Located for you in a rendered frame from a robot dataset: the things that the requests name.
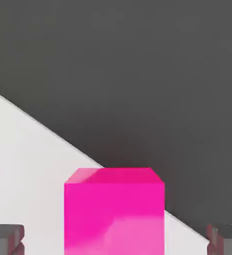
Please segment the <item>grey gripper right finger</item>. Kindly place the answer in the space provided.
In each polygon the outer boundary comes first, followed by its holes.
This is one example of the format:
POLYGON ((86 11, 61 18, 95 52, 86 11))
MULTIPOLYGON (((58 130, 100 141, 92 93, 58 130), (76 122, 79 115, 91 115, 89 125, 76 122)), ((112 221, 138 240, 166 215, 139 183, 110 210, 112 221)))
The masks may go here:
POLYGON ((232 225, 208 225, 207 255, 232 255, 232 225))

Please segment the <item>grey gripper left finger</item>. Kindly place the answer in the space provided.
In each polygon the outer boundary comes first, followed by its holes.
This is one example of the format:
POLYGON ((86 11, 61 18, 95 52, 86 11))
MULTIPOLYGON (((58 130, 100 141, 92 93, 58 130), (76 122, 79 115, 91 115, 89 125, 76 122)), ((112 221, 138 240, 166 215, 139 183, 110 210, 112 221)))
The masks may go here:
POLYGON ((0 224, 0 255, 24 255, 24 226, 0 224))

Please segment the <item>small pink cube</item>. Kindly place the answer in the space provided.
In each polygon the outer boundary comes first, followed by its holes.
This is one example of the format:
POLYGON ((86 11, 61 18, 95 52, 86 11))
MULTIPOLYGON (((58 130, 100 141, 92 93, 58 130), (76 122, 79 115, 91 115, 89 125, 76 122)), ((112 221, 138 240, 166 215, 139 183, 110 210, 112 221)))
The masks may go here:
POLYGON ((150 168, 80 168, 64 184, 64 255, 165 255, 165 185, 150 168))

